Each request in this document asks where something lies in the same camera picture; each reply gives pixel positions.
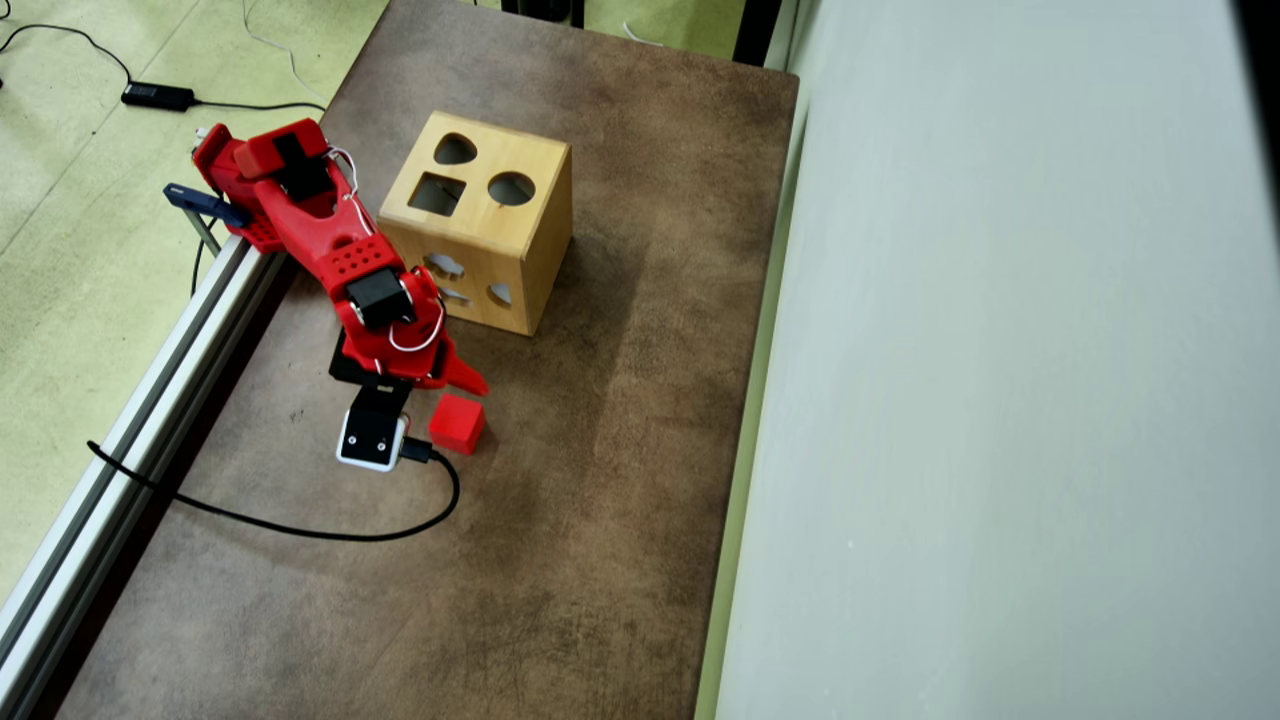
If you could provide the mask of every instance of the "brown table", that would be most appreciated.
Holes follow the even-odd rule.
[[[324,119],[378,208],[435,110],[573,145],[538,336],[453,322],[490,429],[428,533],[364,546],[173,507],[65,717],[692,714],[796,99],[790,76],[452,0],[393,1]],[[406,527],[438,466],[333,457],[356,387],[300,277],[183,489],[283,523]],[[421,437],[436,393],[408,411]]]

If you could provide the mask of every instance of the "green floor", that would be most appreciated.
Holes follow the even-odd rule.
[[[744,0],[586,0],[589,29],[727,58]],[[252,29],[337,91],[387,0],[255,0]],[[248,37],[239,0],[13,0],[0,38],[28,23],[90,31],[134,78],[206,100],[314,100],[288,56]],[[498,0],[480,5],[497,8]],[[82,37],[28,29],[0,54],[0,597],[186,305],[196,236],[160,190],[201,186],[198,127],[255,135],[306,110],[125,108],[124,73]]]

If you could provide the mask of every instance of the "white wall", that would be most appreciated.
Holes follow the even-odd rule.
[[[804,24],[719,716],[1280,717],[1280,256],[1228,5]]]

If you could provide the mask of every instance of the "wooden box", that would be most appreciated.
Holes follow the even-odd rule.
[[[449,315],[531,336],[573,234],[570,146],[433,113],[378,225]]]

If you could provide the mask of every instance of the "power adapter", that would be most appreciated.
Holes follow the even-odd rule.
[[[124,86],[124,92],[120,94],[120,102],[173,110],[175,113],[186,113],[187,108],[200,104],[196,100],[196,91],[189,87],[174,87],[172,85],[155,85],[151,82],[131,82]]]

